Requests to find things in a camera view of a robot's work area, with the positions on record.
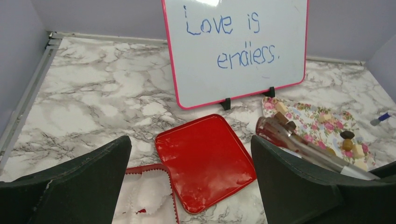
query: floral pattern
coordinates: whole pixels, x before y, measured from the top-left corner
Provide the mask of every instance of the floral pattern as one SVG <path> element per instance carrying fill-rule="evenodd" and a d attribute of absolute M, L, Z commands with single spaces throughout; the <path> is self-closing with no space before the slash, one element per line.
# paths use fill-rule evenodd
<path fill-rule="evenodd" d="M 323 150 L 326 147 L 332 148 L 336 155 L 344 160 L 354 163 L 352 151 L 341 150 L 343 139 L 339 135 L 345 130 L 349 130 L 355 134 L 352 139 L 354 144 L 361 144 L 365 157 L 360 160 L 370 162 L 372 166 L 375 165 L 373 157 L 368 149 L 367 144 L 363 143 L 363 138 L 358 136 L 359 128 L 353 116 L 346 111 L 334 111 L 325 107 L 318 107 L 310 104 L 294 103 L 288 100 L 265 97 L 262 100 L 262 108 L 264 117 L 270 117 L 277 113 L 275 105 L 282 102 L 288 107 L 288 112 L 285 114 L 289 120 L 296 123 L 296 134 L 310 141 Z M 318 122 L 321 114 L 331 114 L 332 119 L 323 124 Z"/>

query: blue marker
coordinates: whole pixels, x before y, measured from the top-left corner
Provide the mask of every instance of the blue marker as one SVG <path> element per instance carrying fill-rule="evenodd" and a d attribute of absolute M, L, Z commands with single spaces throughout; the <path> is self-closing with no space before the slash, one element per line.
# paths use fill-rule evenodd
<path fill-rule="evenodd" d="M 395 114 L 393 114 L 393 113 L 391 113 L 391 114 L 389 114 L 389 113 L 383 114 L 379 118 L 370 121 L 370 124 L 372 126 L 377 126 L 377 125 L 380 124 L 381 121 L 384 121 L 384 120 L 386 120 L 386 119 L 388 119 L 388 118 L 390 118 L 391 116 L 394 116 L 394 115 Z"/>

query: glossy red surface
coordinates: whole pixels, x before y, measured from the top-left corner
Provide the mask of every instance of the glossy red surface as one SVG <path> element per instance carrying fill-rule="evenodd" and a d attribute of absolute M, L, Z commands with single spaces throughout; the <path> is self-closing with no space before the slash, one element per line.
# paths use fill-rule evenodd
<path fill-rule="evenodd" d="M 202 212 L 256 179 L 252 158 L 217 114 L 159 134 L 156 148 L 190 213 Z"/>

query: whiteboard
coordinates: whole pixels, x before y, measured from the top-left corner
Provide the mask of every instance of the whiteboard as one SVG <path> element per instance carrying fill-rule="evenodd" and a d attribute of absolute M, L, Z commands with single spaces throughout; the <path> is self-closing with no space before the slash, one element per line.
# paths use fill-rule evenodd
<path fill-rule="evenodd" d="M 178 105 L 302 82 L 308 1 L 162 0 Z"/>

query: marble surface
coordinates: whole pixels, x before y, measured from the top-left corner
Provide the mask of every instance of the marble surface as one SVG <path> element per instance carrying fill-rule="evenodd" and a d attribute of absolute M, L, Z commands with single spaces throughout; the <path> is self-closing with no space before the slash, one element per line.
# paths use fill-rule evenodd
<path fill-rule="evenodd" d="M 376 167 L 396 160 L 396 119 L 370 120 L 396 104 L 363 66 L 307 62 L 305 81 L 279 98 L 347 110 L 374 155 Z M 184 111 L 176 104 L 167 46 L 65 38 L 9 158 L 1 181 L 12 181 L 100 147 L 127 134 L 128 166 L 159 163 L 154 138 L 187 121 L 218 113 L 250 153 L 262 115 L 262 96 Z M 266 223 L 257 182 L 198 214 L 178 204 L 181 223 Z"/>

